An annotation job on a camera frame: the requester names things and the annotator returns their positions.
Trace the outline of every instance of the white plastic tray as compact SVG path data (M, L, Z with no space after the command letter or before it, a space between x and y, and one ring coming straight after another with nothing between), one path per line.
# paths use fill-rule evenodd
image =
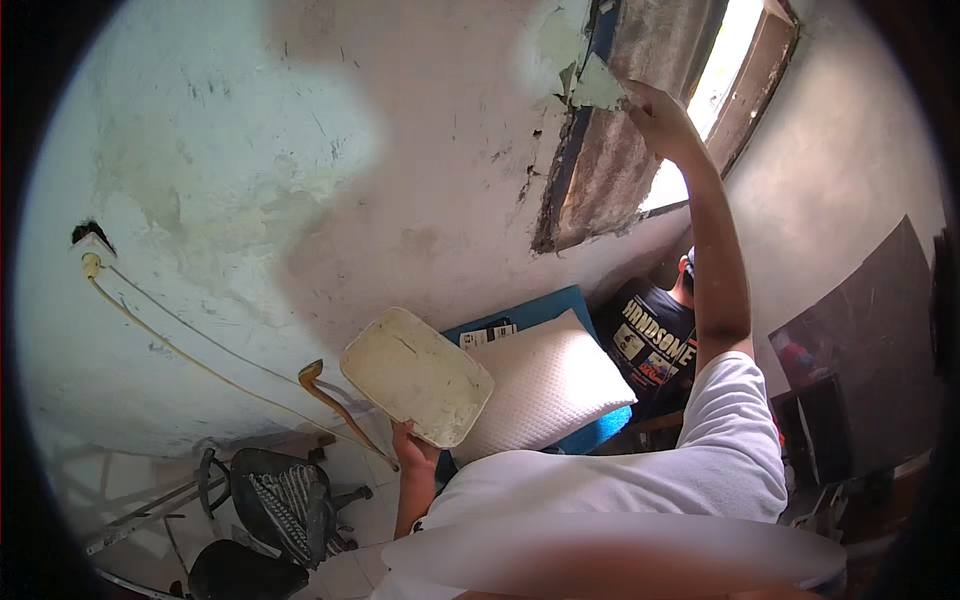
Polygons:
M340 370L391 419L440 448L464 440L493 391L493 378L410 311L393 306L340 357Z

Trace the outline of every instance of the black office chair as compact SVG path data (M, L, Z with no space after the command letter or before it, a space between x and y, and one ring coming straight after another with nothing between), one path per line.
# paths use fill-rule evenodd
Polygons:
M337 511L353 500L372 497L364 486L333 496L330 480L317 464L323 450L307 460L258 448L244 448L233 456L231 468L209 448L200 468L201 503L207 516L233 497L240 522L251 536L279 551L265 556L231 540L204 548L187 581L196 600L284 600L306 586L309 574L327 557L355 550L337 526ZM215 466L229 480L221 496L209 501L209 468Z

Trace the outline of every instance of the hole in wall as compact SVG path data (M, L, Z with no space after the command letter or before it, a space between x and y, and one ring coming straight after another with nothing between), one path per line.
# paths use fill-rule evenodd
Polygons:
M100 236L100 239L104 240L104 243L107 244L107 247L116 254L117 249L113 247L113 244L110 244L110 241L107 239L107 235L104 233L104 230L97 225L97 222L93 219L88 221L83 221L79 225L73 228L73 232L70 234L70 243L76 244L80 240L84 239L88 233L96 233Z

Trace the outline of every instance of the black t-shirt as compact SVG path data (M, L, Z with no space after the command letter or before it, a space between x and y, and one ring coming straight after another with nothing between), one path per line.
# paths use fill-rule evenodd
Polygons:
M634 277L591 317L601 346L636 393L635 416L684 408L697 355L691 309Z

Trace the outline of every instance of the dirty white wall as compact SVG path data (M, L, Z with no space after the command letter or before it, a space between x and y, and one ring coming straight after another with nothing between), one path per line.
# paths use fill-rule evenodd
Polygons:
M945 223L939 159L882 40L847 2L794 8L804 23L797 51L726 179L769 396L789 390L772 331L853 273L903 215L927 260ZM666 279L689 244L658 270Z
M586 0L126 4L65 91L25 211L17 342L36 414L92 444L165 456L303 426L97 297L69 251L90 218L126 277L278 374L106 272L112 295L215 371L320 422L332 413L283 378L323 358L324 380L349 392L339 354L390 305L443 329L645 272L685 210L559 256L529 250L536 173L562 124L547 55L563 35L544 28L560 5L575 33Z

